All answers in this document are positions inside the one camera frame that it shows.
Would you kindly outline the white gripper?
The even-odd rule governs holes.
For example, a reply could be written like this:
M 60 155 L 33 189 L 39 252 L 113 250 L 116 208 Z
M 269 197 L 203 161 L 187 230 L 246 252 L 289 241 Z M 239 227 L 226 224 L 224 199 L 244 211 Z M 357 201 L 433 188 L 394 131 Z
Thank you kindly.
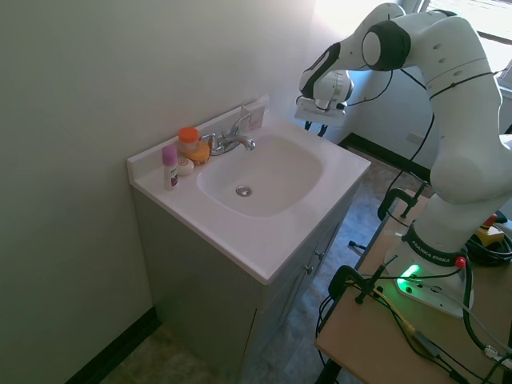
M 326 133 L 328 125 L 325 124 L 342 124 L 346 116 L 346 102 L 331 103 L 328 110 L 318 107 L 315 100 L 299 96 L 296 99 L 296 109 L 294 117 L 304 121 L 305 129 L 308 130 L 312 122 L 322 124 L 319 137 L 323 137 Z

